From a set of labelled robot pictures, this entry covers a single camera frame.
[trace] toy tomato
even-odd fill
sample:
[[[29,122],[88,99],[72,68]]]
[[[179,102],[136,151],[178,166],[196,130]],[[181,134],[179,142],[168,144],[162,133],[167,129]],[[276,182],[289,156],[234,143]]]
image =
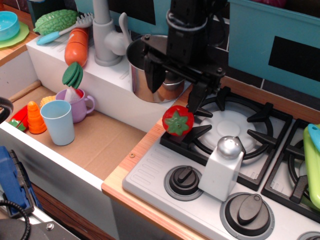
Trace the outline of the toy tomato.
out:
[[[188,108],[180,105],[170,107],[162,117],[164,129],[171,135],[182,136],[191,131],[195,122]]]

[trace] black label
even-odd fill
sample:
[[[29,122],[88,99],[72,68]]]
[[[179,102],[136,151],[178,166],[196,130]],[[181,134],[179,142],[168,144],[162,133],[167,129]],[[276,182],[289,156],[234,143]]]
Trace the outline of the black label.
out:
[[[269,65],[320,82],[319,48],[275,36]]]
[[[156,25],[155,6],[153,0],[109,0],[111,11]]]

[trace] green plate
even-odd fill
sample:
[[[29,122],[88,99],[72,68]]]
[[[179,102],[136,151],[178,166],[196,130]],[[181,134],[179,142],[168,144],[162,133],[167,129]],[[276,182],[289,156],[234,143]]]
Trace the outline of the green plate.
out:
[[[28,26],[26,24],[24,24],[23,22],[19,22],[19,24],[20,24],[19,32],[7,40],[0,41],[0,48],[6,48],[6,47],[10,47],[12,45],[15,45],[15,44],[23,41],[28,36],[28,34],[29,34]]]
[[[320,209],[320,152],[310,137],[308,127],[303,131],[303,145],[310,199]]]

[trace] blue brush handle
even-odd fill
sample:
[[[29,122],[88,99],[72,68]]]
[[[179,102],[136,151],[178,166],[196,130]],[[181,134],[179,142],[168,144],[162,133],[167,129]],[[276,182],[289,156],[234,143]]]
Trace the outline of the blue brush handle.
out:
[[[44,44],[47,44],[47,43],[52,42],[53,40],[56,40],[58,37],[60,37],[59,31],[54,31],[54,32],[51,32],[51,33],[49,33],[49,34],[41,37],[41,38],[36,42],[36,44],[37,44],[37,45],[44,45]]]
[[[313,144],[320,152],[320,129],[316,125],[310,123],[308,125],[308,132],[310,134]]]

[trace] green toy vegetable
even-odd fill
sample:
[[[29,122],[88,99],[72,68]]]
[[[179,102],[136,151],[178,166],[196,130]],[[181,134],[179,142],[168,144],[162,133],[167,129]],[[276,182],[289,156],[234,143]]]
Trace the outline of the green toy vegetable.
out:
[[[28,126],[28,109],[27,105],[21,108],[9,121],[9,124],[24,132]]]
[[[174,136],[182,136],[189,133],[194,122],[194,115],[188,111],[188,108],[180,105],[170,107],[162,117],[164,129]]]
[[[56,31],[62,31],[74,25],[79,16],[78,12],[62,9],[41,16],[35,25],[34,32],[47,35]]]

